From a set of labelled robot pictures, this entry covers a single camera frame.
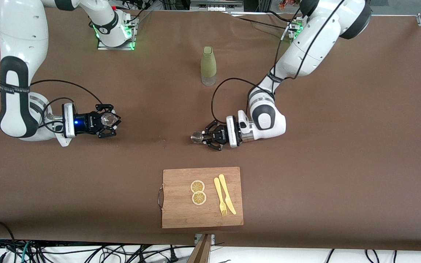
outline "knife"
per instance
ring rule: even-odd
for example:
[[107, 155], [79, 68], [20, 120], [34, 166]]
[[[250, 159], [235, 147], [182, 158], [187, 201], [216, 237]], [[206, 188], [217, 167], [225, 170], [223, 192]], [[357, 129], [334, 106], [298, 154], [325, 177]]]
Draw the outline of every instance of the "knife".
[[228, 194], [227, 183], [225, 182], [224, 175], [219, 175], [219, 180], [225, 192], [225, 203], [227, 203], [227, 206], [232, 214], [236, 215], [237, 212], [235, 211], [234, 205], [232, 204], [232, 200], [230, 200], [230, 195]]

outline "cutting board handle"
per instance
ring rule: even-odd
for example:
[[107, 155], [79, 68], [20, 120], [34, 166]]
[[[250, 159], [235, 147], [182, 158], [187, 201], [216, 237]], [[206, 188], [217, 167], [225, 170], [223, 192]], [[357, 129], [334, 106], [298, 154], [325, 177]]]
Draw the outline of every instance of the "cutting board handle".
[[160, 189], [159, 189], [159, 201], [157, 201], [157, 203], [159, 204], [160, 210], [163, 210], [163, 204], [162, 205], [160, 204], [160, 196], [163, 196], [163, 184], [160, 186]]

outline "white floor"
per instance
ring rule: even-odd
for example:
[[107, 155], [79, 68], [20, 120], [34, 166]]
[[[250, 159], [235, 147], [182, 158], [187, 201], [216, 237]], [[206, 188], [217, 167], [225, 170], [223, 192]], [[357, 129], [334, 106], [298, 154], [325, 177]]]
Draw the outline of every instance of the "white floor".
[[[88, 247], [55, 247], [47, 248], [47, 252], [67, 252], [84, 249], [94, 249], [97, 246]], [[127, 252], [134, 252], [139, 246], [125, 246]], [[169, 248], [168, 245], [152, 246], [149, 250], [160, 250]], [[182, 258], [189, 256], [192, 248], [176, 249], [177, 257]], [[222, 263], [230, 260], [229, 263], [325, 263], [330, 249], [314, 249], [314, 248], [242, 248], [242, 247], [212, 247], [210, 253], [209, 263]], [[0, 248], [0, 256], [5, 252], [4, 248]], [[393, 251], [390, 250], [377, 250], [380, 263], [392, 263]], [[47, 257], [54, 263], [82, 263], [92, 252], [82, 252], [67, 255], [52, 255]], [[101, 261], [101, 253], [92, 258], [92, 263]], [[170, 253], [164, 252], [164, 256], [169, 258]], [[370, 257], [376, 263], [373, 253], [370, 251]], [[13, 255], [9, 253], [5, 257], [4, 263], [12, 263], [14, 261]], [[146, 260], [147, 263], [166, 262], [161, 255], [151, 256]], [[105, 263], [123, 263], [124, 257], [110, 256], [105, 260]], [[336, 249], [332, 254], [329, 263], [369, 263], [364, 250], [359, 249]], [[421, 263], [421, 251], [398, 251], [396, 263]]]

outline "green cable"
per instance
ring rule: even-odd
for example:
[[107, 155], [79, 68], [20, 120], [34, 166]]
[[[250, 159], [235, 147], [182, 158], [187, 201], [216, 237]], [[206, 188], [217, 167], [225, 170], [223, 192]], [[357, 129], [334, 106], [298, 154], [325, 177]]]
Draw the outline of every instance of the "green cable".
[[27, 251], [27, 247], [29, 246], [30, 240], [25, 243], [24, 250], [22, 250], [22, 258], [20, 259], [20, 263], [25, 261], [25, 252]]

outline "lemon slice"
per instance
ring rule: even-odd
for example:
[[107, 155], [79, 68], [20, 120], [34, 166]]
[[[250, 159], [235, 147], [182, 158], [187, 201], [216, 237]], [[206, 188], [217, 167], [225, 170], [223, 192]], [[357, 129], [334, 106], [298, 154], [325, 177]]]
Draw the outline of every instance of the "lemon slice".
[[191, 191], [193, 193], [197, 192], [197, 191], [204, 191], [205, 186], [204, 183], [201, 180], [196, 180], [194, 182], [191, 183]]
[[197, 191], [193, 193], [193, 196], [191, 198], [193, 200], [193, 203], [195, 205], [202, 205], [206, 202], [206, 194], [203, 191]]

